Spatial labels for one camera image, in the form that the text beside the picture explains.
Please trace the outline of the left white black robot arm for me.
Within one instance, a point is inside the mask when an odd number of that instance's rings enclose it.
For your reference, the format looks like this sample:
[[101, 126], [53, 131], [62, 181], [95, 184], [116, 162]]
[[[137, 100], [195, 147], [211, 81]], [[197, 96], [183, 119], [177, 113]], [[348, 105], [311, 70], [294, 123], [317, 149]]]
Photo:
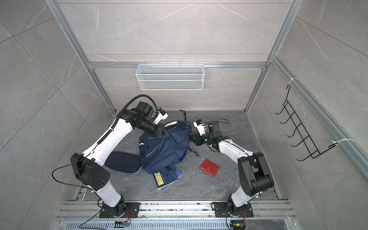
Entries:
[[164, 110], [153, 113], [134, 108], [119, 113], [111, 127], [83, 153], [71, 156], [71, 165], [75, 177], [93, 190], [105, 205], [110, 208], [121, 206], [122, 196], [110, 182], [110, 173], [103, 168], [109, 155], [120, 141], [133, 129], [138, 128], [154, 137], [167, 137], [168, 132], [161, 120], [168, 117]]

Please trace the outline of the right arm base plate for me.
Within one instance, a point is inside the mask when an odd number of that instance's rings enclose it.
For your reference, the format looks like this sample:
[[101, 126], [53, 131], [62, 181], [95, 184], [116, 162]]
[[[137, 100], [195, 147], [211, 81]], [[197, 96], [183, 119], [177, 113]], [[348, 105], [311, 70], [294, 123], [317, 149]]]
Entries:
[[254, 217], [253, 209], [250, 203], [242, 205], [241, 207], [236, 207], [232, 204], [230, 200], [227, 202], [212, 202], [211, 208], [215, 211], [215, 216], [217, 218], [222, 217]]

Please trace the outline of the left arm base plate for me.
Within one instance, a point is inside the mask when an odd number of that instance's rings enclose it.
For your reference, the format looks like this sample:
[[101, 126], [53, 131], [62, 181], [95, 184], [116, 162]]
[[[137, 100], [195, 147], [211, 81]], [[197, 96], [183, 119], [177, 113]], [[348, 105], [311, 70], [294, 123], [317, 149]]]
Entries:
[[127, 218], [128, 216], [137, 218], [139, 210], [140, 203], [138, 202], [119, 203], [114, 208], [103, 204], [99, 218]]

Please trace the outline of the dark blue yellow-label book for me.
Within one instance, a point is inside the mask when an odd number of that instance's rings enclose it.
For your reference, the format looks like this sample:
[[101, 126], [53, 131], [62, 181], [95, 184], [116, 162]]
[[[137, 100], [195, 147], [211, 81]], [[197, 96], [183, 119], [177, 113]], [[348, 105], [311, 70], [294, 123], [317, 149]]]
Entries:
[[160, 172], [154, 173], [152, 175], [156, 188], [161, 190], [163, 187], [167, 186], [169, 183], [175, 180], [174, 172], [176, 171], [175, 166], [167, 166]]

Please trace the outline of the navy blue backpack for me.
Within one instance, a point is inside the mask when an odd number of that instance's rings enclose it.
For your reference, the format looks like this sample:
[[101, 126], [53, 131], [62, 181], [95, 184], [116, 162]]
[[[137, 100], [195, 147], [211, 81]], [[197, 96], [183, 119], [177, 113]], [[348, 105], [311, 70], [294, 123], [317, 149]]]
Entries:
[[166, 167], [181, 163], [186, 157], [192, 127], [186, 120], [174, 121], [166, 124], [165, 129], [169, 136], [166, 138], [150, 137], [147, 133], [140, 136], [140, 161], [142, 169], [148, 174], [159, 173]]

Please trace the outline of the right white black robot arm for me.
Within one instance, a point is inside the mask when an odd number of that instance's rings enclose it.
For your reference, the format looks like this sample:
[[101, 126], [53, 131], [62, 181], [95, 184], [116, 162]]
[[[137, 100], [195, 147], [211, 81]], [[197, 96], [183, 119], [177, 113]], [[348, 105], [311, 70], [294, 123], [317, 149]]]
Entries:
[[225, 154], [238, 165], [240, 187], [227, 201], [229, 215], [237, 217], [249, 207], [252, 199], [274, 187], [275, 182], [265, 155], [251, 152], [234, 143], [226, 136], [217, 134], [196, 134], [191, 136], [195, 145], [210, 145]]

